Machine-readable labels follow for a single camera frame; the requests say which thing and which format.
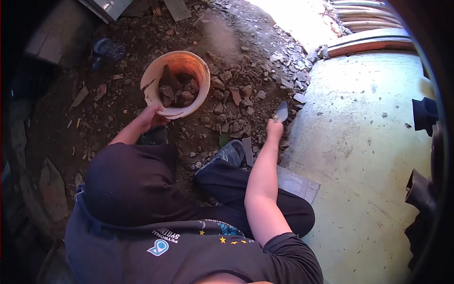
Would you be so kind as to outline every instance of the black t-shirt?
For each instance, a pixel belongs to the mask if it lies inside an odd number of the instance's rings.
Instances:
[[[90,216],[83,192],[76,196],[65,246],[81,283],[189,284],[216,272],[246,282],[323,283],[314,253],[294,233],[262,248],[218,220],[111,226]]]

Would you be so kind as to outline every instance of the person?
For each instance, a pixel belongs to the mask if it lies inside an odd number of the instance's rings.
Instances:
[[[278,189],[283,132],[268,122],[250,173],[241,141],[225,145],[193,178],[222,206],[200,207],[175,186],[178,149],[153,105],[98,152],[78,187],[65,232],[81,283],[323,283],[300,239],[315,222],[304,199]],[[142,136],[142,145],[136,141]]]

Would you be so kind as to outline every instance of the hand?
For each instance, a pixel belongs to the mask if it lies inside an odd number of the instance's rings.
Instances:
[[[272,139],[279,142],[281,140],[282,133],[284,133],[284,125],[280,120],[274,123],[273,120],[268,120],[266,126],[266,139]]]
[[[170,122],[170,119],[157,115],[156,111],[158,110],[162,111],[163,107],[161,105],[147,106],[142,113],[134,119],[135,122],[138,123],[142,133],[147,132],[153,126],[166,125],[167,122]]]

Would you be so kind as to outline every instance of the sleeve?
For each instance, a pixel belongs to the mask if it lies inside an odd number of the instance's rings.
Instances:
[[[272,238],[263,250],[271,255],[278,283],[323,283],[323,274],[315,254],[294,233]]]

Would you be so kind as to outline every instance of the dark pants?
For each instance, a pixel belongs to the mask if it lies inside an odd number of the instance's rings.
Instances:
[[[194,183],[223,206],[199,207],[175,186],[178,151],[175,145],[125,145],[101,150],[92,160],[85,184],[87,209],[96,219],[118,226],[215,219],[229,223],[253,238],[244,208],[249,173],[223,160],[202,169]],[[304,199],[279,189],[277,206],[300,237],[315,222]]]

